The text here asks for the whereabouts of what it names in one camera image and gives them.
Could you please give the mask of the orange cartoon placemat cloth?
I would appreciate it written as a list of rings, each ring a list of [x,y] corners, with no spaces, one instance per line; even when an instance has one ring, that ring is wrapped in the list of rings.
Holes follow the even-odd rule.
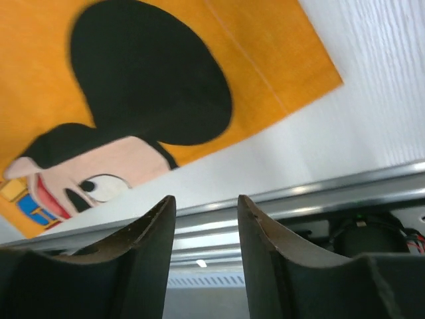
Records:
[[[1,219],[36,237],[342,82],[298,1],[2,1]]]

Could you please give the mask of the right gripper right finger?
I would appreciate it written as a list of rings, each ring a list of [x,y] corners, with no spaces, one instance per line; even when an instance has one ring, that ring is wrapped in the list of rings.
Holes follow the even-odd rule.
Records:
[[[245,195],[237,211],[251,318],[424,317],[423,257],[351,259],[303,239]]]

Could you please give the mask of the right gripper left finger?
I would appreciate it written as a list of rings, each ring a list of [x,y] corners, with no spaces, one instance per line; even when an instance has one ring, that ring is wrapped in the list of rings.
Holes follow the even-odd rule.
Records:
[[[176,202],[73,255],[1,250],[2,318],[161,318]]]

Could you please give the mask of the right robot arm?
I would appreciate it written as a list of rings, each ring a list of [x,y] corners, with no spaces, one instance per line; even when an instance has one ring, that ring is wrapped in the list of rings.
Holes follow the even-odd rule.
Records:
[[[349,219],[331,250],[238,198],[238,232],[251,318],[423,318],[424,244],[375,216]],[[161,318],[176,202],[73,255],[1,249],[2,318]]]

